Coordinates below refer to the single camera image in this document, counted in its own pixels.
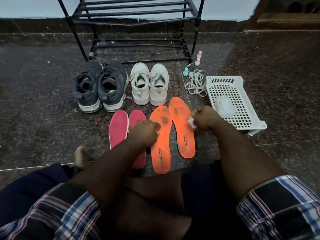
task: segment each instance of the sneaker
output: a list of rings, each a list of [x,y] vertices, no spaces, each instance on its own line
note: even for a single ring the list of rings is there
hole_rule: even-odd
[[[102,101],[98,96],[98,74],[101,71],[100,62],[90,60],[85,64],[83,71],[74,79],[73,96],[82,112],[93,113],[102,108]]]
[[[164,105],[167,99],[169,74],[162,64],[155,64],[150,75],[150,102],[154,106]]]
[[[128,73],[119,61],[111,60],[103,67],[98,81],[98,93],[106,111],[116,112],[125,107],[128,84]]]
[[[146,64],[139,62],[135,64],[130,73],[132,97],[136,104],[145,105],[150,100],[150,72]]]

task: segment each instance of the dark gray sneaker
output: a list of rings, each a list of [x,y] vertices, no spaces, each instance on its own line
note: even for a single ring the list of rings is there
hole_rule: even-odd
[[[101,71],[102,65],[100,62],[90,60],[74,79],[75,90],[73,96],[82,112],[93,113],[102,108],[102,101],[98,95],[98,79]]]
[[[105,64],[100,72],[98,93],[108,112],[116,112],[126,105],[126,88],[129,76],[125,67],[117,60]]]

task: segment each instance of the shirt sleeve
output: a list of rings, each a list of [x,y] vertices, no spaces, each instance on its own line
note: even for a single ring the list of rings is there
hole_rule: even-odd
[[[244,197],[236,208],[253,239],[318,239],[320,200],[298,178],[269,180]]]
[[[0,239],[98,240],[99,205],[84,188],[62,183],[43,195],[21,219],[0,228]]]

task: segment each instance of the light blue wall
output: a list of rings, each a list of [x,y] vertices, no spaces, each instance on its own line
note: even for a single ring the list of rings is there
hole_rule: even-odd
[[[201,0],[193,0],[196,7],[199,7]],[[77,7],[79,0],[63,0],[67,11],[72,14]],[[233,20],[243,21],[250,18],[259,0],[205,0],[202,19],[203,20]],[[62,18],[64,17],[57,0],[1,0],[0,18]],[[157,15],[136,15],[123,18],[139,19],[170,19],[179,18],[181,13],[157,14]]]

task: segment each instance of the black metal shoe rack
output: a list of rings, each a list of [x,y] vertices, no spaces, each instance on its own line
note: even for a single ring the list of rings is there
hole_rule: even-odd
[[[173,49],[183,49],[185,56],[182,57],[175,57],[175,58],[164,58],[164,59],[153,59],[153,60],[139,60],[139,61],[122,61],[121,63],[136,63],[136,62],[154,62],[154,61],[172,61],[172,60],[188,60],[190,63],[193,60],[194,51],[197,42],[197,36],[199,32],[199,27],[201,23],[201,13],[202,8],[204,5],[205,0],[201,0],[199,10],[195,7],[192,0],[182,0],[182,1],[171,1],[171,2],[155,2],[155,3],[143,3],[149,1],[159,1],[159,0],[106,0],[106,1],[90,1],[86,2],[85,0],[80,0],[79,5],[77,6],[76,10],[70,16],[64,6],[62,0],[58,0],[65,18],[70,26],[71,31],[78,43],[80,51],[87,62],[88,60],[94,59],[96,55],[97,49],[109,49],[115,47],[138,47],[138,46],[156,46],[156,47],[166,47],[166,48],[173,48]],[[151,11],[133,11],[133,12],[109,12],[109,13],[90,13],[89,11],[99,11],[99,10],[116,10],[116,9],[130,9],[130,8],[141,8],[141,7],[165,7],[165,6],[174,6],[174,5],[184,5],[183,8],[180,9],[164,9],[164,10],[151,10]],[[108,23],[108,22],[95,22],[94,17],[99,18],[110,18],[114,16],[129,16],[129,15],[141,15],[141,14],[159,14],[159,13],[176,13],[182,12],[182,18],[175,18],[175,19],[166,19],[166,20],[155,20],[155,21],[145,21],[145,22],[138,22],[134,24],[118,24],[118,23]],[[186,13],[190,12],[192,16],[186,17]],[[194,40],[191,53],[188,50],[186,42],[183,38],[183,28],[184,28],[184,21],[186,20],[194,20],[195,31],[194,31]],[[177,22],[181,21],[181,30],[180,30],[180,38],[162,38],[162,39],[105,39],[102,37],[102,34],[99,34],[96,31],[96,26],[122,26],[122,27],[136,27],[136,26],[143,26],[143,25],[150,25],[150,24],[159,24],[159,23],[169,23],[169,22]],[[76,25],[90,25],[92,27],[92,32],[94,36],[94,40],[92,43],[92,47],[89,53],[89,56],[86,55],[81,41],[79,40],[78,34],[75,30]],[[103,44],[100,45],[101,41],[129,41],[129,42],[139,42],[139,44],[115,44],[115,45],[107,45]],[[167,42],[168,44],[141,44],[141,42]]]

